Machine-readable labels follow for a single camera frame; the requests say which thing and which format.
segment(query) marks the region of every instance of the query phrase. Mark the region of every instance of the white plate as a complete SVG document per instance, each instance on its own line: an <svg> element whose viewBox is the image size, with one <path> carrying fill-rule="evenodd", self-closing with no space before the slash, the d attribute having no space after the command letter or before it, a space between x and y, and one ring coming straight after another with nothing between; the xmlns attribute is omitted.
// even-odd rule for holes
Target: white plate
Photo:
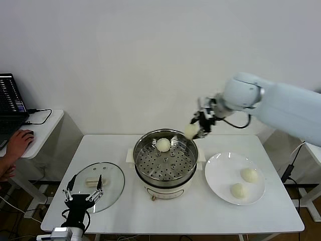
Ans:
<svg viewBox="0 0 321 241"><path fill-rule="evenodd" d="M240 171L253 168L259 179L256 183L246 182ZM265 192L265 178L261 170L248 158L233 152L223 152L212 156L205 166L205 177L211 189L222 199L237 205L249 205L260 200ZM236 198L230 188L235 183L242 183L248 189L248 197Z"/></svg>

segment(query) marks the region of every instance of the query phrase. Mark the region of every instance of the steamed bun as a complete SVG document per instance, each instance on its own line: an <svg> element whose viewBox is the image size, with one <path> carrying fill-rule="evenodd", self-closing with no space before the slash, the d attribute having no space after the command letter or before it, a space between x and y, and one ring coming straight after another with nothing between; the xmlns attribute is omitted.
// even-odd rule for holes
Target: steamed bun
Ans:
<svg viewBox="0 0 321 241"><path fill-rule="evenodd" d="M184 134L187 139L192 140L198 131L199 131L199 128L196 124L188 124L185 126Z"/></svg>
<svg viewBox="0 0 321 241"><path fill-rule="evenodd" d="M160 152L168 152L171 148L171 142L166 138L161 138L156 142L156 148Z"/></svg>
<svg viewBox="0 0 321 241"><path fill-rule="evenodd" d="M241 183L236 183L231 187L231 193L234 197L243 199L248 196L246 187Z"/></svg>
<svg viewBox="0 0 321 241"><path fill-rule="evenodd" d="M241 177L245 181L251 182L251 183L255 183L259 179L257 171L252 168L245 168L245 169L241 170Z"/></svg>

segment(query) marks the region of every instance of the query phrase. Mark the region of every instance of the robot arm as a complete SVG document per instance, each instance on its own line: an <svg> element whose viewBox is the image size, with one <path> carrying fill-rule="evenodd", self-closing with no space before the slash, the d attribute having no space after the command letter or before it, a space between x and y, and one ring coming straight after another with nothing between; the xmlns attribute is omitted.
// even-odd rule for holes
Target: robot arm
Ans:
<svg viewBox="0 0 321 241"><path fill-rule="evenodd" d="M74 187L76 176L68 182L67 188L63 190L66 196L65 204L68 209L62 212L62 216L66 221L61 227L55 227L51 234L38 235L37 241L83 241L89 240L83 238L83 233L87 230L90 224L90 215L87 209L93 207L95 203L104 194L102 188L102 177L99 176L96 190L91 194L71 194ZM83 223L85 214L88 215L88 225L85 228Z"/></svg>
<svg viewBox="0 0 321 241"><path fill-rule="evenodd" d="M206 136L211 125L235 111L321 146L321 94L249 73L236 74L227 81L223 93L199 101L199 111L191 121L200 124L195 138Z"/></svg>

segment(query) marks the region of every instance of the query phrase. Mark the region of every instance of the floor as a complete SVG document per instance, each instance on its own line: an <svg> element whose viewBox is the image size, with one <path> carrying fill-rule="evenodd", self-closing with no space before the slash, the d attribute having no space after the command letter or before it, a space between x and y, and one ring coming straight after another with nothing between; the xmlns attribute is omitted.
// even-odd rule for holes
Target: floor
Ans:
<svg viewBox="0 0 321 241"><path fill-rule="evenodd" d="M10 188L9 184L1 183L2 189L0 190L0 195L3 197L6 190ZM49 188L46 191L47 196L54 196L55 192L58 188L58 185L49 185ZM287 188L289 195L291 198L297 198L297 191L295 188ZM11 197L9 198L10 203L16 205L20 209L27 210L29 203L31 202L31 196L27 194L24 190L15 190ZM316 208L321 213L321 197L317 198L314 201ZM46 207L40 205L38 207L39 210L36 210L33 218L41 220L41 215L44 215L46 212ZM305 225L305 230L300 234L301 241L317 241L320 240L321 237L321 223L316 223L312 220L309 212L306 208L301 208L300 210L301 218ZM11 208L8 205L5 205L3 209L0 210L0 241L15 239L17 237L22 237L25 235L33 235L37 236L40 234L45 234L40 229L40 225L31 219L24 219L20 213L17 213L15 209ZM89 234L87 237L94 241L95 235ZM108 240L117 240L120 239L121 235L102 235L101 241ZM251 240L254 235L249 235L249 240ZM139 235L130 240L136 241L238 241L238 237L236 235L190 235L189 237L180 236L180 235ZM32 236L17 238L23 241L32 241L35 240ZM296 241L298 240L298 233L287 233L280 234L277 237L273 238L272 241Z"/></svg>

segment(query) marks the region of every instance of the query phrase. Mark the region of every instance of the laptop keyboard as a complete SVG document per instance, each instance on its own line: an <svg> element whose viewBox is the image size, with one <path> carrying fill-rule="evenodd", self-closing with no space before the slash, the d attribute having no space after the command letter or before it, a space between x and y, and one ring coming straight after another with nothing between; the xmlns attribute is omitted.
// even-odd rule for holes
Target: laptop keyboard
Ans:
<svg viewBox="0 0 321 241"><path fill-rule="evenodd" d="M0 134L11 134L17 127L22 124L21 120L1 120L0 119Z"/></svg>

